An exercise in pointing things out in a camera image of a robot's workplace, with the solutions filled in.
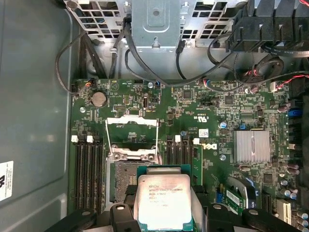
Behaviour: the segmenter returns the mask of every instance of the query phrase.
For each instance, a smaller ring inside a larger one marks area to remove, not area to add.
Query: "perforated metal panel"
[[[92,39],[106,41],[118,37],[123,18],[131,15],[132,1],[64,1],[69,11]],[[233,17],[246,1],[180,0],[180,28],[183,39],[214,39],[228,30]]]

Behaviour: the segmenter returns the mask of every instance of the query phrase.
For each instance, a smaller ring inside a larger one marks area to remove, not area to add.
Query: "screw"
[[[119,154],[114,154],[114,158],[117,160],[120,158],[120,155]]]
[[[77,3],[73,2],[73,1],[68,1],[67,6],[71,9],[75,10],[77,8]]]
[[[226,160],[226,155],[221,155],[219,158],[220,158],[221,161],[224,161],[224,160]]]
[[[79,111],[80,111],[81,113],[85,113],[85,112],[86,112],[86,108],[82,106],[81,108],[79,108]]]
[[[120,206],[117,206],[116,209],[118,209],[118,210],[123,210],[124,207],[120,205]]]
[[[220,206],[219,204],[215,204],[213,207],[214,207],[215,209],[221,209],[221,206]]]
[[[252,214],[252,215],[258,215],[258,214],[259,214],[259,213],[258,213],[256,210],[254,210],[254,209],[249,210],[249,213]]]
[[[90,214],[89,211],[82,212],[82,215],[83,215],[83,216],[87,216],[87,215],[89,215],[89,214]]]
[[[147,84],[147,86],[148,86],[148,88],[153,88],[153,87],[154,87],[154,84],[153,84],[152,82],[149,82],[149,83]]]

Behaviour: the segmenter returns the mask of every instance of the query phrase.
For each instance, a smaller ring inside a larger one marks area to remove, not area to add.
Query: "black ram slot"
[[[90,180],[89,180],[89,208],[93,209],[95,207],[95,181],[96,181],[96,157],[95,157],[95,149],[96,147],[92,144],[91,145],[91,156],[89,160],[89,173]]]
[[[167,137],[166,160],[167,164],[173,164],[173,139],[170,139],[169,137]]]
[[[182,148],[181,148],[181,164],[187,164],[187,157],[188,157],[188,142],[182,141]]]
[[[81,186],[81,196],[82,196],[82,208],[87,208],[87,153],[88,146],[84,144],[84,149],[82,152],[82,186]]]
[[[75,209],[79,208],[79,199],[80,199],[79,187],[80,187],[80,180],[81,180],[80,164],[81,164],[81,144],[76,144],[75,145],[75,190],[74,190]]]
[[[175,143],[174,164],[181,164],[181,144]]]
[[[98,158],[98,163],[97,163],[97,168],[98,168],[98,172],[97,172],[97,213],[101,214],[103,212],[102,209],[102,181],[103,181],[103,173],[102,173],[102,169],[103,169],[103,156],[102,156],[102,145],[100,144],[100,142],[96,143],[96,157]]]

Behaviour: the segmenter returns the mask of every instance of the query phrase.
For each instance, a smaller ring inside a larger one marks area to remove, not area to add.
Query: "motherboard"
[[[212,88],[236,88],[211,81]],[[72,98],[69,213],[98,213],[123,202],[137,168],[191,166],[191,184],[203,185],[210,202],[241,214],[263,208],[297,225],[295,138],[288,86],[271,84],[237,92],[208,90],[196,81],[166,87],[142,80],[77,80]]]

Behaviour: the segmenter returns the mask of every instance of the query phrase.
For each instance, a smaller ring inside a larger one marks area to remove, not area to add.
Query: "ram slot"
[[[173,138],[168,135],[166,138],[166,160],[167,164],[173,164]]]
[[[80,208],[81,150],[81,143],[77,143],[75,145],[75,209]]]
[[[187,164],[187,159],[188,159],[188,142],[187,141],[182,141],[181,144],[181,164]]]
[[[96,156],[95,156],[95,145],[91,144],[91,154],[89,157],[89,207],[91,209],[95,208],[95,181],[96,181]]]
[[[97,163],[97,213],[100,214],[103,212],[103,202],[102,202],[102,191],[103,191],[103,147],[100,142],[96,142],[96,154]]]
[[[192,140],[189,140],[189,147],[188,147],[188,151],[189,151],[189,155],[188,155],[188,164],[192,165],[192,157],[193,157],[193,142]]]
[[[82,208],[87,208],[87,157],[88,157],[88,145],[84,144],[82,159],[81,159],[81,169],[82,169],[82,186],[81,186],[81,201]]]

